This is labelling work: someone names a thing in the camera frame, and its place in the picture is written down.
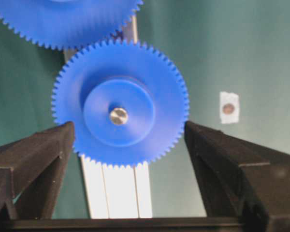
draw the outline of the gear tooth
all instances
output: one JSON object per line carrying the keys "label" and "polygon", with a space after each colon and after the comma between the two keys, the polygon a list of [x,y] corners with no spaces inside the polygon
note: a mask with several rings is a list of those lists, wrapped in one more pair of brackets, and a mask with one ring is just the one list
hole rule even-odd
{"label": "gear tooth", "polygon": [[144,42],[144,43],[142,44],[142,48],[144,48],[145,50],[147,50],[147,49],[148,49],[148,44],[147,44],[146,42]]}
{"label": "gear tooth", "polygon": [[122,41],[122,44],[123,44],[123,45],[128,45],[128,41],[127,41],[127,39],[124,39],[124,40]]}
{"label": "gear tooth", "polygon": [[103,40],[103,41],[101,42],[101,47],[106,47],[106,46],[107,46],[107,43],[106,43],[105,40]]}
{"label": "gear tooth", "polygon": [[122,40],[120,38],[116,39],[115,44],[121,45]]}
{"label": "gear tooth", "polygon": [[134,41],[133,40],[129,41],[129,46],[134,46]]}
{"label": "gear tooth", "polygon": [[67,63],[65,63],[65,64],[63,65],[63,67],[62,67],[62,70],[63,70],[64,72],[66,72],[68,68],[69,68],[69,65],[68,65]]}
{"label": "gear tooth", "polygon": [[127,18],[127,19],[122,23],[121,27],[125,28],[126,26],[128,26],[127,21],[128,21],[128,22],[131,22],[131,18],[128,17],[128,18]]}
{"label": "gear tooth", "polygon": [[95,46],[95,49],[101,47],[99,42],[96,42],[96,43],[94,44],[94,46]]}

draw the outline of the blue gear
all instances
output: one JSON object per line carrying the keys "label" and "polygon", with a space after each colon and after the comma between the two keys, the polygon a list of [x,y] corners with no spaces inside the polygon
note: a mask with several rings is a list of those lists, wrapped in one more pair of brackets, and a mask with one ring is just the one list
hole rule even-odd
{"label": "blue gear", "polygon": [[[136,166],[160,159],[189,115],[186,84],[174,64],[146,44],[103,41],[63,67],[53,90],[55,122],[73,121],[74,149],[96,162]],[[126,124],[110,120],[127,111]]]}
{"label": "blue gear", "polygon": [[142,0],[0,0],[0,19],[27,41],[52,49],[80,49],[131,20]]}

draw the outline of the green wall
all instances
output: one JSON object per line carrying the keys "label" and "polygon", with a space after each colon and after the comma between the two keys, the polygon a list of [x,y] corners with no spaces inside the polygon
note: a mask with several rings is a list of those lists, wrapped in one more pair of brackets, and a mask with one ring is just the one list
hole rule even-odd
{"label": "green wall", "polygon": [[[189,88],[190,119],[290,153],[290,0],[145,0],[142,41],[179,67]],[[53,126],[50,95],[63,64],[0,23],[0,145]],[[221,125],[219,92],[240,96],[240,123]],[[202,216],[183,141],[150,165],[156,217]],[[87,218],[75,154],[55,218]]]}
{"label": "green wall", "polygon": [[[181,70],[190,119],[290,153],[290,0],[144,2],[140,38]],[[238,124],[220,124],[221,91],[239,95]],[[154,216],[204,214],[183,141],[150,177]]]}

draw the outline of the white label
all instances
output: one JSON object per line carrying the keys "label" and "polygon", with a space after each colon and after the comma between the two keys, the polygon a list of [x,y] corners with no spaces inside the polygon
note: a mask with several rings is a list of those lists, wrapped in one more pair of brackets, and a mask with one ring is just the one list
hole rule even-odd
{"label": "white label", "polygon": [[220,119],[222,124],[238,123],[240,116],[239,96],[220,92]]}

